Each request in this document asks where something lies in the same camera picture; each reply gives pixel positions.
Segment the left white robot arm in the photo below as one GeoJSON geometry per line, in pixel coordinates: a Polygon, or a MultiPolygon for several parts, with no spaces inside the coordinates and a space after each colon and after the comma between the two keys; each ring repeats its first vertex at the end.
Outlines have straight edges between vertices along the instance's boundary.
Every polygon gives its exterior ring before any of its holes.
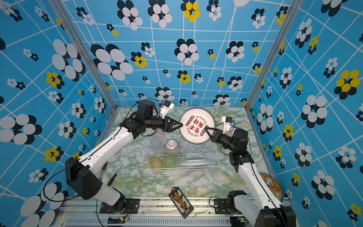
{"type": "Polygon", "coordinates": [[[103,183],[96,174],[121,148],[143,134],[146,129],[160,129],[172,132],[183,124],[167,116],[174,104],[166,100],[161,108],[153,101],[142,100],[138,109],[125,118],[116,130],[90,152],[80,158],[69,158],[65,163],[66,183],[82,199],[96,199],[116,212],[125,207],[125,196],[118,190],[103,183]]]}

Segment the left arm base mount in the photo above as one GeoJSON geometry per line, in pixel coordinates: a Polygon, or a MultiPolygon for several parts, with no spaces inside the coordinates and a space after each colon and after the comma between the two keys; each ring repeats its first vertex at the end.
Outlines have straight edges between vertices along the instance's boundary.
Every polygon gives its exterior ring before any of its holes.
{"type": "Polygon", "coordinates": [[[101,203],[101,214],[137,214],[141,199],[121,199],[113,206],[101,203]]]}

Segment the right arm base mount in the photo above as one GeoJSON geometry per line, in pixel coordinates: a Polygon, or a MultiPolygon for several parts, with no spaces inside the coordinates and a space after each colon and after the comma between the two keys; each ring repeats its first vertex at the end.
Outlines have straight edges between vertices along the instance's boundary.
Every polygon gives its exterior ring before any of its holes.
{"type": "Polygon", "coordinates": [[[213,208],[215,210],[215,214],[225,214],[225,215],[233,214],[229,209],[227,199],[214,198],[213,203],[211,203],[211,205],[213,206],[213,208]]]}

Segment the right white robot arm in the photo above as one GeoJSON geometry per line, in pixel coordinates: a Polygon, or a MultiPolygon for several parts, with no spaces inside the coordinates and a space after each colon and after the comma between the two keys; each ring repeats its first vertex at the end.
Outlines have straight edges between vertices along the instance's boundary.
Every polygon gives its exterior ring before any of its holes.
{"type": "Polygon", "coordinates": [[[292,207],[285,207],[272,193],[251,157],[248,132],[238,128],[229,136],[217,128],[207,127],[205,131],[212,142],[230,151],[230,164],[253,197],[252,201],[243,191],[229,192],[229,210],[242,213],[253,227],[295,227],[296,214],[292,207]]]}

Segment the white plate red characters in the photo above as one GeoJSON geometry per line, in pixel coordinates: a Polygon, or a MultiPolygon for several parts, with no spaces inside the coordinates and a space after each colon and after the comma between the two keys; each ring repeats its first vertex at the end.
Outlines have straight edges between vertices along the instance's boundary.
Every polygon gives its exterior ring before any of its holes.
{"type": "Polygon", "coordinates": [[[215,119],[212,114],[203,108],[191,108],[180,118],[183,127],[179,129],[181,136],[189,143],[203,144],[210,140],[205,127],[214,128],[215,119]]]}

